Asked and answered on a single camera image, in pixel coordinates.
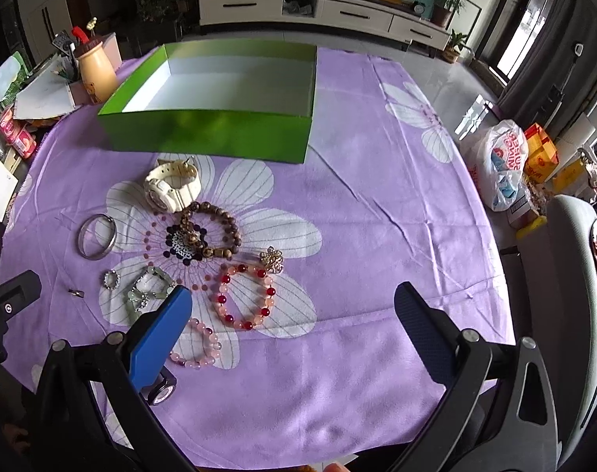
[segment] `silver ring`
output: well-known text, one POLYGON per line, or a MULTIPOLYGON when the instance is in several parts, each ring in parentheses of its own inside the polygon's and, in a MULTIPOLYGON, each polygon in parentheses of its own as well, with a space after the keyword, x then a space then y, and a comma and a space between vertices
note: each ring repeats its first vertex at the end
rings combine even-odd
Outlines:
POLYGON ((113 249, 113 246, 115 245, 115 239, 117 239, 117 224, 115 223, 115 219, 108 216, 107 214, 100 212, 98 214, 94 214, 92 217, 90 217, 87 221, 85 221, 82 224, 82 227, 80 227, 80 231, 79 233, 77 233, 77 250, 80 252, 80 255, 85 259, 103 259, 113 249), (94 255, 86 255, 86 252, 84 252, 84 236, 89 228, 89 225, 91 225, 94 221, 96 221, 96 219, 99 218, 105 219, 113 227, 113 234, 111 235, 110 241, 108 241, 108 244, 104 250, 94 255))
POLYGON ((108 291, 112 291, 113 289, 117 289, 119 287, 119 282, 121 277, 115 270, 108 270, 104 273, 104 279, 102 280, 102 285, 108 289, 108 291))

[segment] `red and pink bead bracelet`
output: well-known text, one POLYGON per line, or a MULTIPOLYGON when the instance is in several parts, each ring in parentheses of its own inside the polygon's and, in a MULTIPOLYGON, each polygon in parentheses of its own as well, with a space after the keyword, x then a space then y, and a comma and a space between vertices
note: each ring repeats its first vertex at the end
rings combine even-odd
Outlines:
POLYGON ((220 293, 215 299, 215 310, 218 312, 220 317, 224 319, 224 323, 228 326, 233 326, 236 330, 252 330, 255 326, 263 323, 263 320, 270 315, 271 308, 274 306, 274 295, 276 289, 272 286, 272 277, 268 275, 263 268, 258 268, 253 265, 246 266, 240 264, 238 266, 229 266, 226 269, 226 273, 220 278, 220 293), (252 317, 251 320, 240 321, 235 319, 228 313, 225 307, 225 303, 228 301, 226 293, 228 292, 228 284, 230 284, 230 277, 237 275, 238 273, 250 273, 253 277, 262 280, 265 288, 265 298, 262 299, 263 307, 259 311, 259 314, 252 317))

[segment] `brown jar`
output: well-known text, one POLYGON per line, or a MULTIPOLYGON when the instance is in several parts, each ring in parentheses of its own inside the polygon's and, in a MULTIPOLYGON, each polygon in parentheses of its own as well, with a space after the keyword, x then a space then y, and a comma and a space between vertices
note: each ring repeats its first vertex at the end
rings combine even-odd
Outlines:
POLYGON ((102 37, 94 37, 76 49, 80 75, 93 103, 105 103, 119 83, 110 60, 102 48, 102 37))

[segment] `green box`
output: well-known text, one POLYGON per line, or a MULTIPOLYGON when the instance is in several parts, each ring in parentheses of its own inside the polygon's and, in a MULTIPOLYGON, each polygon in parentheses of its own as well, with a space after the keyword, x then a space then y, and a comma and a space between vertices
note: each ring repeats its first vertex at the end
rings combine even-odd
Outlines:
POLYGON ((120 151, 303 163, 316 46, 256 39, 165 44, 99 112, 120 151))

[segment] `screw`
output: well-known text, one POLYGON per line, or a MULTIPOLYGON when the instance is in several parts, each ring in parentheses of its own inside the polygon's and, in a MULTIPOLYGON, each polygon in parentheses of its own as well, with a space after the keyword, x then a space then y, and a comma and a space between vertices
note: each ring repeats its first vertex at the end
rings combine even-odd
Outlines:
POLYGON ((467 342, 478 342, 480 340, 480 334, 470 328, 463 330, 462 336, 467 342))
POLYGON ((62 351, 66 345, 67 345, 67 342, 64 339, 57 340, 52 344, 52 350, 62 351))
POLYGON ((524 337, 523 339, 521 339, 521 342, 523 342, 523 345, 528 349, 536 348, 536 342, 532 337, 524 337))
POLYGON ((113 332, 108 334, 108 337, 105 338, 106 342, 112 346, 117 346, 123 342, 123 334, 121 332, 113 332))

